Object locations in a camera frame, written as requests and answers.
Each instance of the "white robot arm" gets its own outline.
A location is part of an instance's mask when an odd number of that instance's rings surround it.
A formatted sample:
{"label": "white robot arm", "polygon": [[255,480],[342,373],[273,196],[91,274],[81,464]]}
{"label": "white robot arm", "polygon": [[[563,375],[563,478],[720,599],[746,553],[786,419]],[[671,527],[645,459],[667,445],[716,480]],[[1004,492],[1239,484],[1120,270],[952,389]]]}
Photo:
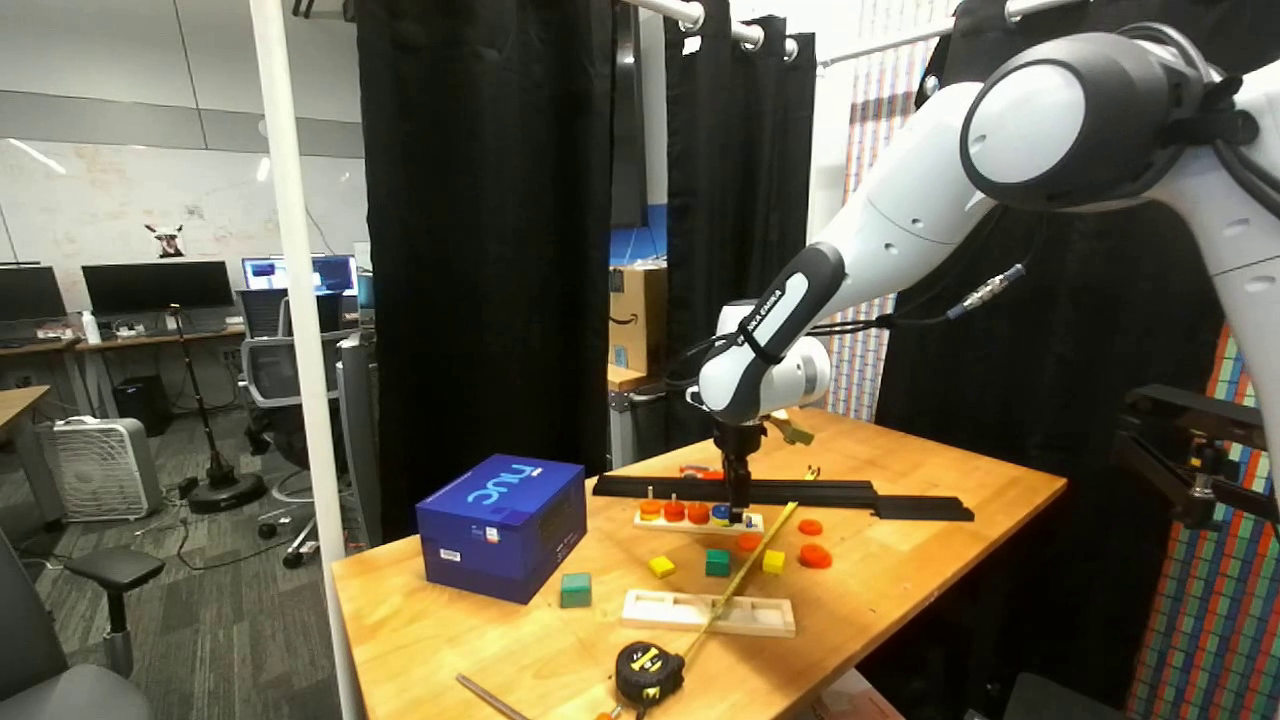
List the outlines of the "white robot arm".
{"label": "white robot arm", "polygon": [[912,287],[996,204],[1169,204],[1201,246],[1280,448],[1280,62],[1219,81],[1163,26],[1081,33],[940,90],[828,230],[713,340],[688,404],[755,425],[828,391],[816,320]]}

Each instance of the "green object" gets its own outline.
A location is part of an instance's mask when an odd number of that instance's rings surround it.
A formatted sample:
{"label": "green object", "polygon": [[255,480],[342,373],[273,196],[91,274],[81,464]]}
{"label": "green object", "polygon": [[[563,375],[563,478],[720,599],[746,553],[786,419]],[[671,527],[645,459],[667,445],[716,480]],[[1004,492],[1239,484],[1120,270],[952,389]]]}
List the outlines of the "green object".
{"label": "green object", "polygon": [[559,608],[593,608],[593,577],[559,577]]}
{"label": "green object", "polygon": [[733,573],[733,557],[723,548],[710,548],[710,577],[729,577]]}

